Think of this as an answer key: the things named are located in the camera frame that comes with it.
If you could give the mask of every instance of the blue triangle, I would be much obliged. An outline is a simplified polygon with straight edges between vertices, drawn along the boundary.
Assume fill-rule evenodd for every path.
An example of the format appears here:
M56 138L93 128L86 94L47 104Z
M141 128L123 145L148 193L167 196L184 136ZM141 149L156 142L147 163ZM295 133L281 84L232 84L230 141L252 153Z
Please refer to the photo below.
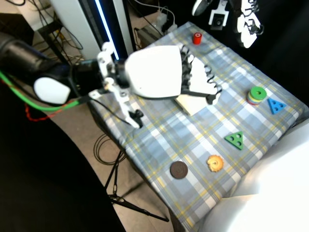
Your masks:
M270 107L273 115L279 113L286 106L286 104L284 104L280 101L273 100L271 98L268 98L268 104L269 104L269 107Z

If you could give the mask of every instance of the tablecloth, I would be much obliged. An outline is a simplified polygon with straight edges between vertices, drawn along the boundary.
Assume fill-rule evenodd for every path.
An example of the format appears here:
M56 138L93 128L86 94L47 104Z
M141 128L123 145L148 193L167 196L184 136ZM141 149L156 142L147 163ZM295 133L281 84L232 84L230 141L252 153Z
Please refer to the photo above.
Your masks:
M192 43L195 32L203 35L201 45ZM93 104L112 135L182 225L188 231L198 231L198 222L296 120L308 112L308 108L190 22L151 46L172 44L186 45L194 56L212 67L215 82L224 87L215 106L207 106L194 116L188 116L174 100L152 101L131 96L129 104L145 114L144 126L133 129L97 103ZM263 87L267 97L287 106L273 115L266 100L259 106L248 104L246 94L253 86ZM112 95L104 95L99 100L119 112ZM224 140L225 136L238 131L243 132L242 150ZM221 171L209 170L206 161L210 155L223 158ZM175 179L170 174L171 164L178 160L188 166L184 179Z

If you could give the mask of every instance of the green cable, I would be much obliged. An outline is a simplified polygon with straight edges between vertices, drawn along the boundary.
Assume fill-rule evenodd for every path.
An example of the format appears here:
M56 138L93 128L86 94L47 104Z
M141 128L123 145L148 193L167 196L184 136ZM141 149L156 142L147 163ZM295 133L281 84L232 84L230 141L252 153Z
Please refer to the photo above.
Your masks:
M72 108L74 106L79 105L78 100L73 101L72 103L67 104L66 106L58 106L58 107L43 107L40 105L37 105L36 103L32 102L31 100L29 100L28 98L26 98L24 95L22 95L18 90L16 90L12 84L12 82L0 71L0 78L9 86L9 88L11 89L11 91L16 94L21 100L23 100L25 103L27 103L28 105L30 105L31 107L37 109L37 110L41 110L41 111L57 111L60 109L69 109Z

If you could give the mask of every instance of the light strip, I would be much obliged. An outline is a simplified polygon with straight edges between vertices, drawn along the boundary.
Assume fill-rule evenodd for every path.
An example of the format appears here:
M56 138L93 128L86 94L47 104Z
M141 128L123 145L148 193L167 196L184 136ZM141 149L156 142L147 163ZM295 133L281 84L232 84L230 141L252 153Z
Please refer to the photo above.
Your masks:
M116 57L117 60L119 60L119 56L118 56L118 53L117 53L117 51L116 51L116 47L115 47L114 41L112 40L112 35L111 35L111 32L110 32L110 29L109 29L109 27L108 27L108 25L107 25L107 22L106 22L104 13L103 13L103 8L102 8L102 6L101 6L99 0L95 0L95 2L96 2L96 5L97 5L97 8L98 8L98 12L99 12L99 14L100 14L100 16L101 16L103 25L104 25L104 27L105 27L107 36L108 36L110 42L112 43L112 45L113 45L113 47L114 47L114 54L115 54L115 57Z

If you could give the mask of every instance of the triangular block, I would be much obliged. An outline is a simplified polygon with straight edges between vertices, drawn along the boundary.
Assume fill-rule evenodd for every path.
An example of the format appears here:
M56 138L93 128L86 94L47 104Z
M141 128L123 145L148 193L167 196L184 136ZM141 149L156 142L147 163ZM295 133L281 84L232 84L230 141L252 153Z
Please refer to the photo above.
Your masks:
M242 131L226 136L225 140L237 147L239 150L243 149Z
M273 115L279 113L286 106L286 104L284 104L280 101L273 100L271 98L268 98L268 104L269 104L270 110L271 110Z

